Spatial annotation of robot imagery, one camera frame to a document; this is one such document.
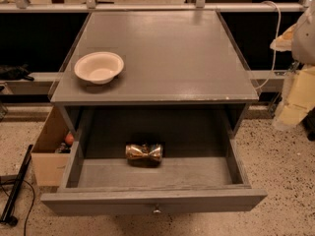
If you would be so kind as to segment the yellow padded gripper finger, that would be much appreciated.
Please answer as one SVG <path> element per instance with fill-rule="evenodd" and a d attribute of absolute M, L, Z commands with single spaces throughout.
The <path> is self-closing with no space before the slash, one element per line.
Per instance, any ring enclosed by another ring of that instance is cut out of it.
<path fill-rule="evenodd" d="M 283 82 L 282 100 L 277 106 L 273 126 L 280 131 L 296 127 L 315 108 L 315 67 L 304 66 L 289 72 Z"/>
<path fill-rule="evenodd" d="M 272 41 L 270 48 L 276 51 L 290 51 L 294 29 L 295 25 L 286 29 L 280 36 Z"/>

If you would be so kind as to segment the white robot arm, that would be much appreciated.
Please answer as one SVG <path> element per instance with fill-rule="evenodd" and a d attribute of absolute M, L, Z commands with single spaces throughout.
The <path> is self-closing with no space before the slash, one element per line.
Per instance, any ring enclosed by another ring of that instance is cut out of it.
<path fill-rule="evenodd" d="M 270 48 L 290 51 L 303 65 L 289 72 L 283 81 L 282 100 L 277 106 L 273 126 L 285 131 L 297 126 L 315 108 L 315 5 L 309 6 L 297 22 L 275 38 Z"/>

